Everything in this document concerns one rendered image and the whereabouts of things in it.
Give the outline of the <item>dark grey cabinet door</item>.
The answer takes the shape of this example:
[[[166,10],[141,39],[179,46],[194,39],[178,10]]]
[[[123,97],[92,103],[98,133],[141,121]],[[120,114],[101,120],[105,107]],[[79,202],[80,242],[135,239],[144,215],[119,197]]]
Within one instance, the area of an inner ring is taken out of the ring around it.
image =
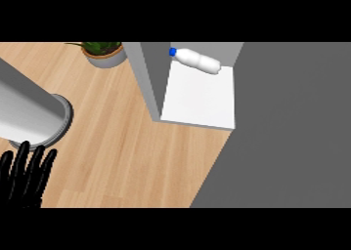
[[[351,207],[351,43],[247,43],[197,207]]]

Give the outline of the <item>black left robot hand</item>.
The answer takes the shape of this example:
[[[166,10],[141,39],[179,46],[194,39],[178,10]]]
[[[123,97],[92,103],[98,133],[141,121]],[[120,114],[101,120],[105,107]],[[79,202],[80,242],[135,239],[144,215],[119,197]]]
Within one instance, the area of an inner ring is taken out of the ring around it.
[[[18,153],[6,150],[0,156],[0,209],[39,208],[48,185],[57,149],[45,153],[45,146],[30,150],[21,143]]]

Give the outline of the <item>white bottle with blue cap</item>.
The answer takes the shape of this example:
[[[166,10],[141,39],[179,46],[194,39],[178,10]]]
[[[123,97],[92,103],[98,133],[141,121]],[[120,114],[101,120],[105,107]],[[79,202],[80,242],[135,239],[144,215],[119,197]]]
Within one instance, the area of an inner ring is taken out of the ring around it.
[[[169,56],[185,66],[208,74],[216,74],[221,70],[221,62],[196,51],[175,47],[169,48]]]

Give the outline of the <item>green plant in grey pot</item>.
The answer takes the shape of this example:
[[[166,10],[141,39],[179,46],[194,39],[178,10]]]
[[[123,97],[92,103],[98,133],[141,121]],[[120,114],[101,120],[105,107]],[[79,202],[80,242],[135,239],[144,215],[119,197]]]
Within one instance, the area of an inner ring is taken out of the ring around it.
[[[128,58],[122,42],[68,42],[79,46],[88,62],[98,68],[116,67]]]

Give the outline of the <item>grey open cabinet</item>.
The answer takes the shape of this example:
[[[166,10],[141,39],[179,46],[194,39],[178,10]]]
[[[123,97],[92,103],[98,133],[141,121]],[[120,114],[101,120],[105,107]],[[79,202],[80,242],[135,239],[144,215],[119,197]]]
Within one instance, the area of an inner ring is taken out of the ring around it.
[[[125,42],[131,67],[156,122],[236,129],[234,64],[242,42]],[[221,62],[212,75],[179,64],[169,48],[187,48]]]

